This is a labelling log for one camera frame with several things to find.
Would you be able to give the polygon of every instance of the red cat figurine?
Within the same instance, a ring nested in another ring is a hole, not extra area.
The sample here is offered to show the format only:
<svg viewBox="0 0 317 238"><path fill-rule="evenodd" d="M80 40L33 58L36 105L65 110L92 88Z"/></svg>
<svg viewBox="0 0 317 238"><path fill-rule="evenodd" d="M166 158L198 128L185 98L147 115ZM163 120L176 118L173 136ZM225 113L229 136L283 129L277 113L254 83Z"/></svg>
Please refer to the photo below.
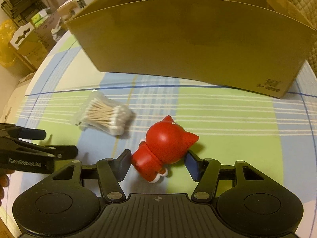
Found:
<svg viewBox="0 0 317 238"><path fill-rule="evenodd" d="M187 150L199 139L166 116L153 124L146 133L138 150L132 155L131 164L150 183L167 176L166 164L173 164L183 158Z"/></svg>

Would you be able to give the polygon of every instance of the pointed red ear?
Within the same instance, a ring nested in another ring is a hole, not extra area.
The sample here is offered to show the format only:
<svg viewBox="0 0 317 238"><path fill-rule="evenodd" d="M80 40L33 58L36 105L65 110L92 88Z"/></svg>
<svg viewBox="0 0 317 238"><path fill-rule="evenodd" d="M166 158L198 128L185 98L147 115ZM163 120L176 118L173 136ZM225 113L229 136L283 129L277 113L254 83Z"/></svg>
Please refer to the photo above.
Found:
<svg viewBox="0 0 317 238"><path fill-rule="evenodd" d="M186 149L189 149L192 145L194 145L197 140L199 140L199 136L197 136L196 134L187 131L184 132L183 142Z"/></svg>
<svg viewBox="0 0 317 238"><path fill-rule="evenodd" d="M167 121L170 123L174 122L173 118L170 115L166 116L162 121Z"/></svg>

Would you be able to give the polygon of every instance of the black robotic gripper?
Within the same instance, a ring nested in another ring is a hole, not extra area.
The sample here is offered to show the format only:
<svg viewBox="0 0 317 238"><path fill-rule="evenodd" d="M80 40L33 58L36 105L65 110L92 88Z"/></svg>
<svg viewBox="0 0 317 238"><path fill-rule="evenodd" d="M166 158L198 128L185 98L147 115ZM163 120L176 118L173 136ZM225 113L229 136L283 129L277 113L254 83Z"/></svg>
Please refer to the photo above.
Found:
<svg viewBox="0 0 317 238"><path fill-rule="evenodd" d="M118 182L131 151L83 166L74 160L22 193L13 204L21 238L296 238L301 201L244 161L234 166L199 159L188 151L185 165L196 182L187 194L130 194ZM97 179L101 198L83 187ZM219 180L232 188L216 197Z"/></svg>

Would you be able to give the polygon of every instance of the white foot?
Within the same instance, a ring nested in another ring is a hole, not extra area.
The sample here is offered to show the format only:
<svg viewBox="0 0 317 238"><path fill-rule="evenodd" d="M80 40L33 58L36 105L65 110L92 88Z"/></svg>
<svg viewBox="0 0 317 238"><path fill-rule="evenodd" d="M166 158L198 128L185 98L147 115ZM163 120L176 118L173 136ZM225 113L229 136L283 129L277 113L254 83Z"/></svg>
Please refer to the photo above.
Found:
<svg viewBox="0 0 317 238"><path fill-rule="evenodd" d="M149 183L155 183L157 182L159 179L160 179L161 175L160 174L157 174L155 179L153 181L149 181Z"/></svg>
<svg viewBox="0 0 317 238"><path fill-rule="evenodd" d="M160 176L163 176L163 177L165 177L165 176L167 176L168 175L168 170L167 170L167 168L165 168L165 173L164 174L160 174Z"/></svg>

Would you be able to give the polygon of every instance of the bag of cotton swabs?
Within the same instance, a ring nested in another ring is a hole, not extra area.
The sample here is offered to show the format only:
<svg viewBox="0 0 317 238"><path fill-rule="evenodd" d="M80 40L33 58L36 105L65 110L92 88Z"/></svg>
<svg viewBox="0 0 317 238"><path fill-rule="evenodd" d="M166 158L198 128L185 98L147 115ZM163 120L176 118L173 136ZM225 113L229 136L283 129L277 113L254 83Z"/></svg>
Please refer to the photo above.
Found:
<svg viewBox="0 0 317 238"><path fill-rule="evenodd" d="M86 129L94 126L113 136L122 135L132 111L126 105L93 91L73 119L72 124Z"/></svg>

